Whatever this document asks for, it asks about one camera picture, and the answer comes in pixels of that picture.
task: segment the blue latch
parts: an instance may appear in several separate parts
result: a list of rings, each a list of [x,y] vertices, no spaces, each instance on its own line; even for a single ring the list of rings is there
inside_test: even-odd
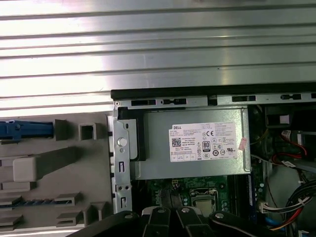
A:
[[[0,121],[0,140],[19,142],[23,138],[53,136],[52,122]]]

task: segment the power supply label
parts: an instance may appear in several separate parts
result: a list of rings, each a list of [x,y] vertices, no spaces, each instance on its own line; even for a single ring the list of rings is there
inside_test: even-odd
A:
[[[171,162],[237,158],[233,122],[173,125],[169,130]]]

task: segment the qr code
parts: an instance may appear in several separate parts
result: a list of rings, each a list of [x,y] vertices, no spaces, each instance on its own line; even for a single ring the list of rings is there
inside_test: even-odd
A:
[[[181,138],[172,138],[172,147],[181,147]]]

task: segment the power connector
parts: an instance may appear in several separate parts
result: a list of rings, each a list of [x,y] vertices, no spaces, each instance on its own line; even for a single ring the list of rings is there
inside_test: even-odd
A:
[[[268,206],[268,203],[265,202],[265,201],[259,201],[259,202],[258,202],[258,209],[259,209],[259,212],[262,213],[262,214],[267,214],[268,212],[263,208],[263,205]]]

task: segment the screw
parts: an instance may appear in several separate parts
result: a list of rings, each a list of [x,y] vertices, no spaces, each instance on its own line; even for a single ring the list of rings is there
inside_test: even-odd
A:
[[[218,218],[218,219],[223,219],[224,218],[224,214],[217,213],[217,214],[215,214],[215,217]]]
[[[127,140],[123,137],[120,137],[118,138],[117,143],[120,147],[125,147],[127,145]]]
[[[125,216],[126,219],[132,219],[133,216],[131,214]]]
[[[159,209],[157,212],[158,213],[165,213],[166,211],[165,211],[165,209]]]
[[[183,208],[181,211],[182,211],[183,213],[188,213],[188,212],[190,211],[190,209],[188,209],[188,208]]]

